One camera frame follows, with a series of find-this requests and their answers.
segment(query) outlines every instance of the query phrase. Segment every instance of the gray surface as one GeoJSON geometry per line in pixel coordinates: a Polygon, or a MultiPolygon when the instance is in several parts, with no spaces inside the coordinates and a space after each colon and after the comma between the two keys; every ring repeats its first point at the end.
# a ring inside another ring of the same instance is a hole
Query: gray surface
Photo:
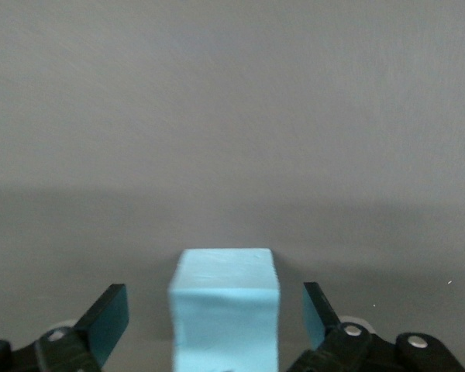
{"type": "Polygon", "coordinates": [[[169,370],[217,246],[274,251],[283,368],[303,280],[465,365],[465,2],[0,2],[0,337],[126,282],[106,370],[169,370]]]}

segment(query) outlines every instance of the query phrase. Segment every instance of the bolt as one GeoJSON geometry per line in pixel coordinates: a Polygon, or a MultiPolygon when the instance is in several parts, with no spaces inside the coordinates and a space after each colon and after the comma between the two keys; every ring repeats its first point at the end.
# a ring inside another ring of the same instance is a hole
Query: bolt
{"type": "Polygon", "coordinates": [[[344,327],[344,332],[353,337],[358,337],[362,334],[362,330],[355,325],[348,325],[344,327]]]}
{"type": "Polygon", "coordinates": [[[55,341],[61,339],[62,337],[65,336],[65,331],[62,329],[55,329],[52,331],[52,333],[48,336],[48,340],[51,343],[54,343],[55,341]]]}
{"type": "Polygon", "coordinates": [[[427,341],[420,336],[408,337],[408,343],[414,347],[418,347],[419,349],[425,349],[427,347],[427,341]]]}

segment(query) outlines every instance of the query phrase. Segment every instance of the blue block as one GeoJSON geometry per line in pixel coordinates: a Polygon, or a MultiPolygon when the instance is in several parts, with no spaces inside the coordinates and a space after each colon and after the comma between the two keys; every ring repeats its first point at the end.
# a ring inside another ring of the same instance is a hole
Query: blue block
{"type": "Polygon", "coordinates": [[[196,249],[169,287],[174,372],[277,372],[279,282],[269,249],[196,249]]]}

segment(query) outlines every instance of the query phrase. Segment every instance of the screw head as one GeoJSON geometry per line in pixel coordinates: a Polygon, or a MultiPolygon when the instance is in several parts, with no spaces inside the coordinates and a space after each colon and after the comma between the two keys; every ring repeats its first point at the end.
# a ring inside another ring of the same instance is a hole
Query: screw head
{"type": "Polygon", "coordinates": [[[54,343],[55,341],[61,339],[64,336],[65,336],[65,331],[63,329],[55,329],[52,331],[51,334],[48,335],[47,338],[51,343],[54,343]]]}
{"type": "Polygon", "coordinates": [[[408,337],[408,343],[413,347],[418,347],[419,349],[425,349],[427,347],[427,341],[425,341],[420,336],[410,336],[408,337]]]}
{"type": "Polygon", "coordinates": [[[346,332],[347,335],[353,337],[358,337],[362,334],[362,330],[355,325],[348,325],[344,327],[344,332],[346,332]]]}

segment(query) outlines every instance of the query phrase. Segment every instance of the foam block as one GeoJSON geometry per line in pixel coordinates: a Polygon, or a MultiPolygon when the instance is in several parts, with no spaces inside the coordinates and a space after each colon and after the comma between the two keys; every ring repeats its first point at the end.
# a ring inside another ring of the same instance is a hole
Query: foam block
{"type": "Polygon", "coordinates": [[[277,372],[280,296],[269,249],[185,250],[169,287],[174,372],[277,372]]]}

